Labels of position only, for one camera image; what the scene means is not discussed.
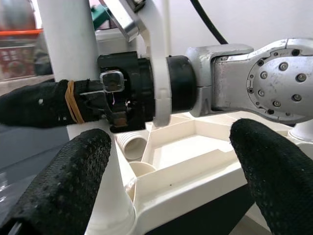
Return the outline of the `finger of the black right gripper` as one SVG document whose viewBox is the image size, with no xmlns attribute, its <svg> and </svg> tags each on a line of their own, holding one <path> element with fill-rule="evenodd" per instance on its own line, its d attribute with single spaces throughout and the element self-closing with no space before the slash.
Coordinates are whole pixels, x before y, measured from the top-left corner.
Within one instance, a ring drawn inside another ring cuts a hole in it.
<svg viewBox="0 0 313 235">
<path fill-rule="evenodd" d="M 107 99 L 99 81 L 43 82 L 0 97 L 0 122 L 7 126 L 53 128 L 98 121 Z"/>
</svg>

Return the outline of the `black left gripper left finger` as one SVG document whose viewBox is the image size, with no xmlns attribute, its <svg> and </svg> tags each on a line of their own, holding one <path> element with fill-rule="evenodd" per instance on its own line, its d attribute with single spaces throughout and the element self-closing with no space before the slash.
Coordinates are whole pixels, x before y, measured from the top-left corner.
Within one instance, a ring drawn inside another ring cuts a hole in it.
<svg viewBox="0 0 313 235">
<path fill-rule="evenodd" d="M 0 226 L 2 235 L 83 235 L 112 141 L 101 129 L 66 143 L 34 178 Z"/>
</svg>

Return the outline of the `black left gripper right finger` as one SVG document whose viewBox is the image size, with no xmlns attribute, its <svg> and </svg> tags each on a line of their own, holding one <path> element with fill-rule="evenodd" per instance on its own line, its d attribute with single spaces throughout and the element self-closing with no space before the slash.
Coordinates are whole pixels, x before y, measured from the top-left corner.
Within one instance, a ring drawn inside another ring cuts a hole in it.
<svg viewBox="0 0 313 235">
<path fill-rule="evenodd" d="M 274 235 L 313 233 L 313 161 L 298 146 L 252 119 L 230 128 L 230 142 L 252 198 Z"/>
</svg>

